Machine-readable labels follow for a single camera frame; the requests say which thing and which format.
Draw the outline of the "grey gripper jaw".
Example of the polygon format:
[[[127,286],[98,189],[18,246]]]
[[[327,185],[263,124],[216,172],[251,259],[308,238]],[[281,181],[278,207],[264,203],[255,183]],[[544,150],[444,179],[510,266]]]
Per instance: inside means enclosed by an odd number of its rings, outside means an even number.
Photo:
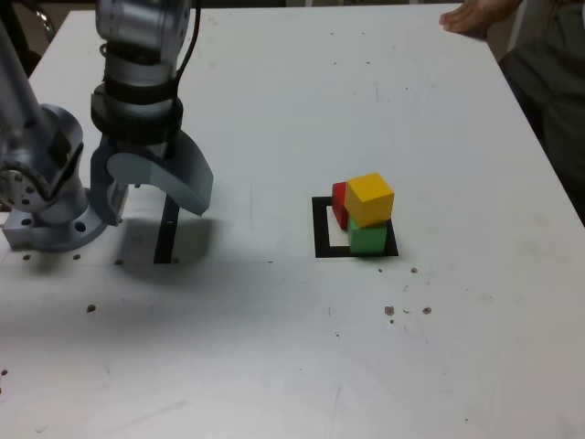
[[[123,185],[161,189],[180,208],[202,216],[209,208],[214,176],[197,144],[179,131],[171,155],[162,160],[120,152],[107,162],[110,175]]]
[[[120,184],[107,169],[109,159],[116,153],[111,140],[103,135],[90,161],[90,204],[100,219],[113,227],[121,223],[128,196],[128,186]]]

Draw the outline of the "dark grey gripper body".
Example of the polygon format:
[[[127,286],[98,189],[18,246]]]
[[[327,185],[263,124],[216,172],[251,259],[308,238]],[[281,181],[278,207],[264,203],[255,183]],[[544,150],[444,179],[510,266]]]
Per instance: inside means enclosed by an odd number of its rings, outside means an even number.
[[[175,150],[175,139],[158,143],[142,145],[113,139],[114,150],[119,153],[128,153],[148,158],[149,160],[166,160]]]

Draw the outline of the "person's hand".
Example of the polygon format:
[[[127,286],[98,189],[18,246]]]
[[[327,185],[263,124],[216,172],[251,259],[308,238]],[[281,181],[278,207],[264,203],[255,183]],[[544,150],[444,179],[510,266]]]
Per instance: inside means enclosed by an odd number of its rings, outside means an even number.
[[[521,3],[521,0],[467,0],[442,14],[439,23],[447,32],[484,36],[490,26],[507,19]]]

